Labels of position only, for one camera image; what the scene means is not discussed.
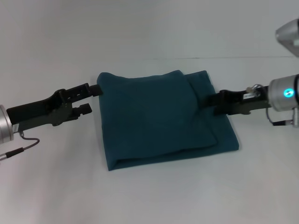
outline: black clamp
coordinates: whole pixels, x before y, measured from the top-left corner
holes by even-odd
[[[79,100],[102,95],[99,85],[87,83],[69,90],[57,90],[51,97],[34,103],[7,109],[14,133],[22,132],[37,126],[52,124],[58,126],[66,121],[76,120],[80,115],[89,114],[89,104],[73,108],[72,103]]]
[[[257,97],[246,97],[246,91],[221,90],[219,93],[208,96],[204,100],[204,107],[214,106],[214,115],[250,114],[250,111],[271,107],[267,101],[266,92],[257,88],[260,93]]]

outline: black cable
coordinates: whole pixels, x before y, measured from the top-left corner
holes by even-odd
[[[19,153],[22,153],[22,152],[24,152],[26,149],[29,149],[29,148],[31,148],[31,147],[33,147],[33,146],[36,146],[36,145],[40,142],[40,140],[37,139],[37,138],[25,138],[25,137],[24,137],[24,132],[20,132],[20,137],[21,137],[22,139],[24,139],[24,140],[35,140],[36,142],[33,143],[33,144],[30,145],[30,146],[25,147],[25,148],[18,148],[18,149],[15,149],[15,150],[13,150],[13,151],[10,151],[10,152],[1,154],[1,155],[0,155],[0,161],[1,161],[1,160],[8,159],[8,158],[10,158],[10,157],[13,157],[13,156],[15,156],[15,155],[17,155],[17,154],[19,154]]]
[[[266,102],[269,103],[268,93],[266,91],[266,88],[263,85],[260,85],[260,84],[255,84],[255,86],[258,86],[258,87],[260,87],[263,90],[263,92],[264,92],[264,94],[266,96]],[[269,110],[268,109],[269,109],[269,107],[266,107],[266,116],[267,116],[267,119],[269,120],[269,122],[271,124],[273,124],[273,121],[271,120],[271,118],[269,116]]]
[[[36,145],[40,142],[40,140],[37,139],[37,138],[25,138],[25,137],[24,137],[24,132],[20,132],[20,137],[21,137],[22,139],[24,139],[24,140],[35,140],[35,141],[36,141],[36,142],[33,143],[32,145],[23,148],[23,150],[32,148],[33,146],[36,146]]]

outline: glowing blue light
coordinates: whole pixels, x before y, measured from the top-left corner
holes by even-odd
[[[287,97],[287,98],[294,96],[294,90],[293,89],[286,89],[284,91],[284,96]]]

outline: folded towel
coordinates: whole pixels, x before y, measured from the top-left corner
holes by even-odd
[[[101,73],[103,141],[108,170],[238,150],[226,115],[202,100],[214,94],[206,71],[123,78]]]

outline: white table surface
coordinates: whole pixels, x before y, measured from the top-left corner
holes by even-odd
[[[296,0],[2,0],[0,103],[41,100],[101,72],[207,70],[217,90],[299,73],[275,41]],[[0,165],[4,224],[297,224],[299,130],[235,115],[237,152],[108,172],[93,113],[25,132],[41,143]],[[270,111],[274,120],[290,113]],[[0,153],[28,143],[15,140]]]

